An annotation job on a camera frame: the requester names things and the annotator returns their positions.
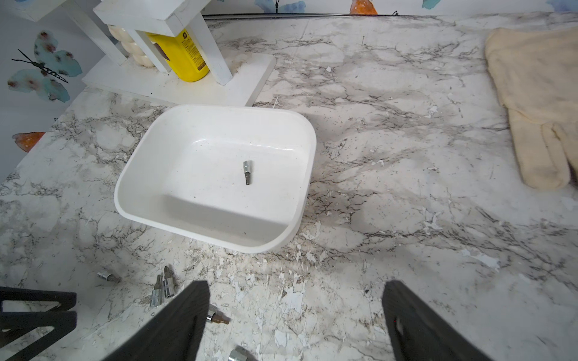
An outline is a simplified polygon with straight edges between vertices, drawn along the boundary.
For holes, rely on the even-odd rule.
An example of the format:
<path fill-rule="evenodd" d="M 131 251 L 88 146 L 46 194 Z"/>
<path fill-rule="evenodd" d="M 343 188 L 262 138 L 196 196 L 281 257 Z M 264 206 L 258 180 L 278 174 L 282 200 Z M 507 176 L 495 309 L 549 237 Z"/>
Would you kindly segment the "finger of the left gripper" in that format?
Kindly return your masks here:
<path fill-rule="evenodd" d="M 18 338 L 40 327 L 52 330 L 24 349 L 11 356 L 10 360 L 31 360 L 52 344 L 60 341 L 77 326 L 77 294 L 48 290 L 27 290 L 13 287 L 1 288 L 1 301 L 55 302 L 47 311 L 1 311 L 1 346 L 5 347 Z"/>

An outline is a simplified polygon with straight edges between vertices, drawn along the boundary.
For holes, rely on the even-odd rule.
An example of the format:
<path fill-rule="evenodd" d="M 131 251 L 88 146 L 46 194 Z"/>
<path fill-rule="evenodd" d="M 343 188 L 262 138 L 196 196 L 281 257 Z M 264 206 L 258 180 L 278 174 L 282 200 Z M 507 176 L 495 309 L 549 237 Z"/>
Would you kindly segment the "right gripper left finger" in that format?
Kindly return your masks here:
<path fill-rule="evenodd" d="M 107 360 L 195 360 L 209 313 L 209 283 L 194 281 Z"/>

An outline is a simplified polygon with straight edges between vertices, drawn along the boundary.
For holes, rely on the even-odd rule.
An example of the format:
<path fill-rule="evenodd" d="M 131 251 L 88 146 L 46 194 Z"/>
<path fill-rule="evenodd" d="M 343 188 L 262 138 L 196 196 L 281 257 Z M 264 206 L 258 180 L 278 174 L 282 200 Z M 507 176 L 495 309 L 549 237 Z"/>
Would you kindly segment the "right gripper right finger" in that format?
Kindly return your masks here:
<path fill-rule="evenodd" d="M 488 360 L 402 281 L 385 284 L 382 306 L 396 360 Z"/>

